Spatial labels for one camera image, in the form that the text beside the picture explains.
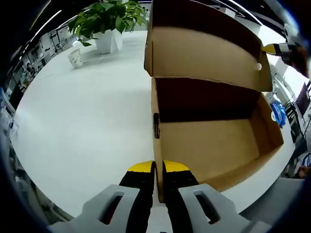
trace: cardboard box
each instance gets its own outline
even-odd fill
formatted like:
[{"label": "cardboard box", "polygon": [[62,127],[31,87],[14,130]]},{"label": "cardboard box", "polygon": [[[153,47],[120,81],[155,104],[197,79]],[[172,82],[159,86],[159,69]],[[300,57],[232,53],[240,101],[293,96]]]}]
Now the cardboard box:
[{"label": "cardboard box", "polygon": [[261,93],[272,90],[261,46],[218,10],[187,0],[153,1],[145,69],[153,77],[160,201],[163,160],[183,163],[199,183],[222,191],[260,169],[283,144]]}]

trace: potted plant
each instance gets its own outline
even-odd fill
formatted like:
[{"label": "potted plant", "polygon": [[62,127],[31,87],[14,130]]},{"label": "potted plant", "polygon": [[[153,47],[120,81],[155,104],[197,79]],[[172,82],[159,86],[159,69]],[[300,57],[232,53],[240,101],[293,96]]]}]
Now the potted plant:
[{"label": "potted plant", "polygon": [[136,1],[107,0],[85,8],[68,26],[84,46],[91,45],[87,39],[95,39],[97,49],[105,54],[122,48],[124,30],[133,31],[136,24],[147,25],[146,14],[147,9]]}]

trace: paper cup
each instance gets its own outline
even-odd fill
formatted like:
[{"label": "paper cup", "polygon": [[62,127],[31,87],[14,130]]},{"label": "paper cup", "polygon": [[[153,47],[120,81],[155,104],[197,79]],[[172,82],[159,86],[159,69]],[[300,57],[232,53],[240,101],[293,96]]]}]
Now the paper cup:
[{"label": "paper cup", "polygon": [[72,64],[72,66],[74,68],[78,68],[82,66],[82,59],[81,59],[81,53],[80,53],[80,49],[77,49],[73,52],[71,52],[68,55],[69,61]]}]

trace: green leaves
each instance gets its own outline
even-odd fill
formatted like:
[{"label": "green leaves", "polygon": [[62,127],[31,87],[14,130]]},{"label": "green leaves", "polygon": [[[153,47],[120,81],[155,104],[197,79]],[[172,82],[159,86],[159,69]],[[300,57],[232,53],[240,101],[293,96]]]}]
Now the green leaves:
[{"label": "green leaves", "polygon": [[116,18],[116,29],[122,33],[126,27],[126,23],[120,18],[120,16],[117,16]]},{"label": "green leaves", "polygon": [[69,31],[77,35],[84,46],[91,44],[82,38],[94,38],[94,33],[104,33],[106,30],[117,29],[120,33],[124,30],[133,31],[136,24],[147,24],[147,10],[136,1],[122,3],[122,0],[107,0],[96,2],[85,8],[69,23]]}]

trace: box flap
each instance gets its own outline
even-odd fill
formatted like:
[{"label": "box flap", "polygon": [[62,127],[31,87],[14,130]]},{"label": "box flap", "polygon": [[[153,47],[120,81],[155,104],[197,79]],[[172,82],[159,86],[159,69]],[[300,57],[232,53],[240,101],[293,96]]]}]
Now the box flap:
[{"label": "box flap", "polygon": [[272,90],[261,41],[238,21],[187,0],[155,0],[151,18],[145,53],[145,69],[151,76],[198,78],[257,91]]}]

